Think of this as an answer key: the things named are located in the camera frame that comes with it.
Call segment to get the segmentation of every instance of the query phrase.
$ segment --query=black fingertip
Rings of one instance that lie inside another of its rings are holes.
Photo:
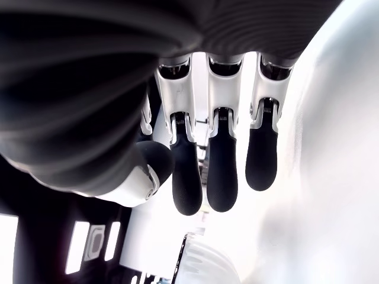
[[[277,176],[277,140],[278,134],[270,125],[250,129],[245,175],[256,191],[268,189]]]
[[[219,122],[219,131],[209,138],[209,167],[207,198],[217,212],[230,210],[237,200],[238,179],[236,166],[236,139],[229,134],[227,121]]]
[[[186,216],[196,214],[203,201],[196,143],[189,142],[185,134],[178,134],[171,145],[175,157],[172,174],[172,195],[178,211]]]

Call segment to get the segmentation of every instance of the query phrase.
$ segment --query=bright light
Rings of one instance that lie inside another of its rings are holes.
[[[130,281],[130,284],[136,284],[137,283],[137,276],[133,276],[133,278]]]
[[[13,256],[18,217],[0,214],[0,275],[1,283],[13,283]]]
[[[140,279],[140,284],[144,284],[144,280],[145,279],[146,279],[146,272],[142,272],[141,279]]]
[[[107,250],[105,251],[105,261],[111,260],[116,249],[116,242],[118,237],[118,231],[120,230],[120,222],[113,222],[111,232],[109,234],[109,240],[107,244]]]
[[[69,255],[67,257],[66,274],[78,272],[81,269],[88,229],[88,222],[75,222],[70,243]]]

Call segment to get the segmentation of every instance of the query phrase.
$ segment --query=white plastic casing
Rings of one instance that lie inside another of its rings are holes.
[[[207,244],[203,236],[189,233],[183,246],[173,284],[241,283],[230,259]]]

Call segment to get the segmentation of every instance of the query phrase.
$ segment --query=screw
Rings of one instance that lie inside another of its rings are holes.
[[[154,190],[151,189],[149,193],[146,195],[146,200],[148,200],[150,197],[152,197]]]

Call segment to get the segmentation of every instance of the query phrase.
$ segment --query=white surface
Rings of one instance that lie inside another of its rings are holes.
[[[217,108],[227,107],[233,111],[233,129],[237,126],[239,98],[241,89],[243,59],[241,68],[232,76],[219,76],[208,70],[208,117],[210,132],[214,131],[214,111]]]
[[[113,222],[111,227],[111,232],[109,234],[108,244],[107,244],[107,250],[105,251],[105,258],[104,260],[107,262],[108,260],[111,260],[114,256],[114,250],[116,248],[117,238],[118,238],[118,232],[120,230],[120,222]]]
[[[165,118],[168,123],[171,122],[171,115],[180,111],[187,112],[192,121],[196,120],[192,70],[193,67],[190,64],[188,74],[175,80],[163,78],[158,70],[155,72],[159,81],[158,87]],[[191,128],[192,132],[195,132],[194,124],[191,124]]]
[[[154,184],[141,167],[135,167],[113,191],[96,196],[99,199],[116,202],[124,207],[135,207],[146,202],[148,193],[154,189]]]
[[[81,269],[88,229],[88,222],[75,222],[66,262],[66,274],[75,273]]]
[[[18,217],[0,214],[0,277],[3,284],[13,284],[17,224]]]

